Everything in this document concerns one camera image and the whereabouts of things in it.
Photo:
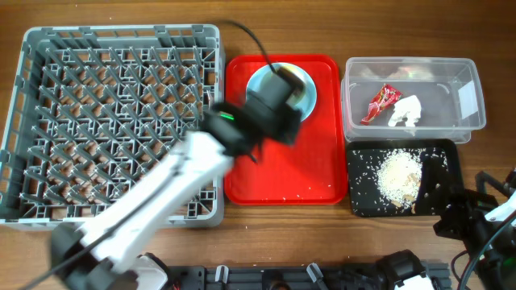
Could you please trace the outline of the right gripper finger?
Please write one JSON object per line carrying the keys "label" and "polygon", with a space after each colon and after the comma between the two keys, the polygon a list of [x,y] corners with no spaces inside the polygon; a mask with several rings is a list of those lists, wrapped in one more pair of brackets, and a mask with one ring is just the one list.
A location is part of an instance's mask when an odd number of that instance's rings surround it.
{"label": "right gripper finger", "polygon": [[486,194],[486,184],[490,185],[494,189],[496,189],[499,193],[504,195],[505,197],[509,196],[508,188],[505,186],[504,183],[501,181],[495,179],[490,174],[480,171],[475,175],[475,182],[476,182],[476,190],[479,193]]}
{"label": "right gripper finger", "polygon": [[454,193],[455,176],[449,172],[439,158],[431,157],[422,164],[421,183],[418,190],[414,213],[430,216],[443,213]]}

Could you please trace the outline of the light blue plate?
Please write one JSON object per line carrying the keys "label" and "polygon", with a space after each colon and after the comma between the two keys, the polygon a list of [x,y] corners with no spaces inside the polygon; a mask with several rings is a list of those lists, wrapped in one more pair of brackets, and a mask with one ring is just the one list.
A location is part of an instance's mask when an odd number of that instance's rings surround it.
{"label": "light blue plate", "polygon": [[[317,102],[317,89],[313,79],[303,68],[300,68],[295,64],[276,62],[273,63],[273,67],[286,68],[303,81],[304,90],[302,94],[298,97],[291,97],[289,99],[289,104],[302,112],[301,122],[304,122],[314,110]],[[253,73],[250,80],[248,81],[246,93],[261,89],[265,85],[265,81],[271,78],[272,74],[273,73],[268,65],[258,69]]]}

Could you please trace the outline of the white tissue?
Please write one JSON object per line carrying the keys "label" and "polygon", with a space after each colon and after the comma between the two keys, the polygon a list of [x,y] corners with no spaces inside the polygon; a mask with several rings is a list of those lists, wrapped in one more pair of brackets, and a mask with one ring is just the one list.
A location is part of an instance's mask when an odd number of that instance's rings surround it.
{"label": "white tissue", "polygon": [[416,95],[404,97],[394,104],[393,114],[388,126],[395,127],[399,122],[405,123],[405,132],[415,136],[415,126],[421,118],[422,106]]}

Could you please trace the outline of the red snack wrapper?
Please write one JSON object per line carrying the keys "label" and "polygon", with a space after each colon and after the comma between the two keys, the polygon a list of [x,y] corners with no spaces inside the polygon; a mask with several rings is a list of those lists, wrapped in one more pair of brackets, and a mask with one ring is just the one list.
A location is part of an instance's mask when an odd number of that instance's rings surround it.
{"label": "red snack wrapper", "polygon": [[392,85],[384,84],[380,91],[368,104],[368,113],[360,121],[362,125],[369,125],[381,112],[399,101],[402,92]]}

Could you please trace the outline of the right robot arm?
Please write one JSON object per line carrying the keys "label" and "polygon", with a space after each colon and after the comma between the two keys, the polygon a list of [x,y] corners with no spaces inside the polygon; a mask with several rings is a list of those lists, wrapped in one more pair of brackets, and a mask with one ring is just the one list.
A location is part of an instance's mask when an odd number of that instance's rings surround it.
{"label": "right robot arm", "polygon": [[435,234],[464,244],[468,262],[462,273],[452,271],[459,289],[472,274],[486,289],[514,289],[515,170],[503,182],[481,171],[475,182],[474,190],[466,189],[436,158],[427,159],[414,212],[440,216]]}

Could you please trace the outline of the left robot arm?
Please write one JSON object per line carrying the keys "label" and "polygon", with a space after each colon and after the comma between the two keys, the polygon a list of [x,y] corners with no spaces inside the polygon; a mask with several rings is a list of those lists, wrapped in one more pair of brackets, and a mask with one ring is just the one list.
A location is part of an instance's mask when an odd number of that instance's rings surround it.
{"label": "left robot arm", "polygon": [[49,273],[70,289],[163,289],[164,264],[142,250],[169,215],[198,190],[250,156],[265,139],[292,144],[301,111],[290,104],[304,82],[277,68],[245,103],[213,104],[197,130],[113,205],[81,226],[61,224],[51,235]]}

